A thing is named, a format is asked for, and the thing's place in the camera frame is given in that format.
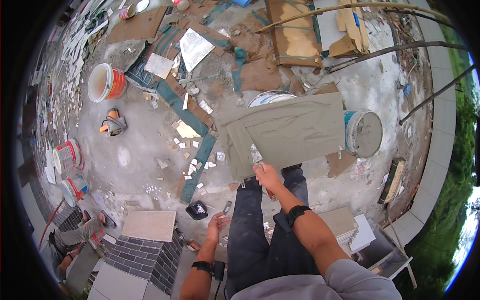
worker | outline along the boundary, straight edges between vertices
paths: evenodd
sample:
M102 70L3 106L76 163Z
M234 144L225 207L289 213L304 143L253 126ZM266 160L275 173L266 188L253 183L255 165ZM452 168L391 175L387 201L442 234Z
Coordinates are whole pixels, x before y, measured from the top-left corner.
M253 167L256 177L246 179L245 187L237 189L228 235L227 299L402 299L390 279L354 262L327 224L308 208L301 164L281 170L283 184L273 166L260 164L261 168ZM282 206L274 216L270 245L264 236L262 186L273 192ZM214 215L208 224L197 262L214 262L219 233L229 221L228 217L219 219L221 215ZM210 274L193 267L180 299L207 300L210 285Z
M87 211L82 217L82 226L75 230L56 231L48 236L48 248L50 250L51 269L53 275L60 284L61 290L69 296L69 291L63 281L67 277L67 267L72 263L80 251L80 246L86 242L102 226L116 228L117 224L103 210L98 218L90 218Z

cement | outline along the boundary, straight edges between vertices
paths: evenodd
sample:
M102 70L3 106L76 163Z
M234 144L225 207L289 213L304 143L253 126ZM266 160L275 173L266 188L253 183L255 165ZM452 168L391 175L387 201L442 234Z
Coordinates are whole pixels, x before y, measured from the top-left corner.
M359 156L373 156L381 142L382 122L375 113L368 112L360 119L355 133L355 146Z
M345 148L340 93L233 111L218 117L217 124L230 172L237 180L255 175L249 157L252 141L264 161L276 168L337 152L339 146Z

small black container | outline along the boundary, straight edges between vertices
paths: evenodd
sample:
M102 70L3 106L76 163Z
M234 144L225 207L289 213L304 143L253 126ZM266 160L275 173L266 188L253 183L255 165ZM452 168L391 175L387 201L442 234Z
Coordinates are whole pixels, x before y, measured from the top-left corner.
M196 221L208 217L207 207L200 200L190 203L185 208L185 211Z

red hose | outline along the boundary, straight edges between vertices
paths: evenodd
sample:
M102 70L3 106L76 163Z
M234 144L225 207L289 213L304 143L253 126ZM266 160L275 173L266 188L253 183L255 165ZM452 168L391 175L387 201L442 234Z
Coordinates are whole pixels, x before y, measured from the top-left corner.
M38 250L39 251L40 251L40 248L42 246L42 241L43 241L43 237L45 236L45 232L47 231L48 226L52 222L53 216L57 213L57 211L60 208L60 205L62 205L63 201L65 201L65 197L62 197L62 200L60 201L59 205L57 206L57 208L55 208L55 211L50 216L50 219L48 219L47 225L45 226L45 229L43 230L42 238L40 239L40 244L38 245Z

leg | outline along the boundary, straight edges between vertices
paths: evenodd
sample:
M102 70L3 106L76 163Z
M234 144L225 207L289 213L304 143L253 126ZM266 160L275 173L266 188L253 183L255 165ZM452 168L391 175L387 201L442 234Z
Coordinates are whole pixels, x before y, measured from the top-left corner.
M308 205L307 181L300 166L282 169L284 186L305 205ZM300 243L288 226L285 213L281 210L275 216L275 230L268 254L269 278L296 274L315 274L320 272L315 260Z
M262 187L255 177L237 189L237 198L228 235L227 294L266 279L269 245L265 238L262 214Z
M90 219L82 227L70 231L55 231L55 243L59 248L75 245L87 241L92 234L102 227L100 219Z

